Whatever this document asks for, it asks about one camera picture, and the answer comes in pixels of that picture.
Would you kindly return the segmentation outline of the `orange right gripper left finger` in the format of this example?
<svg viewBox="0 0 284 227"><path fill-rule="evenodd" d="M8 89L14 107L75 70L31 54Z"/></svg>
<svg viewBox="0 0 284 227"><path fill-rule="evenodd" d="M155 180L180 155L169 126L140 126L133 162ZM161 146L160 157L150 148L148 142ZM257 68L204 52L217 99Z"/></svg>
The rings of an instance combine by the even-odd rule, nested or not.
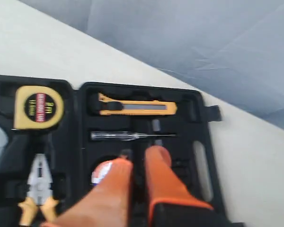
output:
<svg viewBox="0 0 284 227"><path fill-rule="evenodd" d="M42 227L126 227L131 206L133 164L123 157L113 160L102 181L84 198Z"/></svg>

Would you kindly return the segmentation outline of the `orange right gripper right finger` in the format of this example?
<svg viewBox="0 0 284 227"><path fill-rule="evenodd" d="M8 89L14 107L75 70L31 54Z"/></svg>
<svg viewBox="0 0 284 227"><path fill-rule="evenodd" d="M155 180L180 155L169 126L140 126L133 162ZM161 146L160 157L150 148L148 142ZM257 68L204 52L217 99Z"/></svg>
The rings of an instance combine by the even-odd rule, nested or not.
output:
<svg viewBox="0 0 284 227"><path fill-rule="evenodd" d="M149 195L148 223L154 218L155 206L161 203L213 210L213 207L192 196L185 184L171 169L169 151L162 146L145 150L145 174Z"/></svg>

